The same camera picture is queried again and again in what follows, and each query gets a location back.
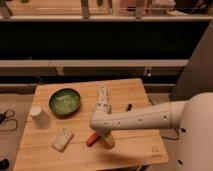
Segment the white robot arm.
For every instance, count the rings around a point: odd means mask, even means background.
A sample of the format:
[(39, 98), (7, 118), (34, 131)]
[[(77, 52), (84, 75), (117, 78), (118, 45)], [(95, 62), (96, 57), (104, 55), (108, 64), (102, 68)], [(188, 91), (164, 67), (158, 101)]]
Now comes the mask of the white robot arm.
[(117, 114), (99, 106), (90, 127), (100, 136), (113, 130), (177, 128), (176, 171), (213, 171), (213, 92)]

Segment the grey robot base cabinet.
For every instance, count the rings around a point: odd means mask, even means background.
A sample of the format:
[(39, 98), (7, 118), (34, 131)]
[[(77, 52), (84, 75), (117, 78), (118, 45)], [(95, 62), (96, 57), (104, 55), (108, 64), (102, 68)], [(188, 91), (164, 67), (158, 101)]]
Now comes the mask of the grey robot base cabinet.
[(188, 100), (204, 92), (213, 92), (213, 20), (178, 78), (170, 99)]

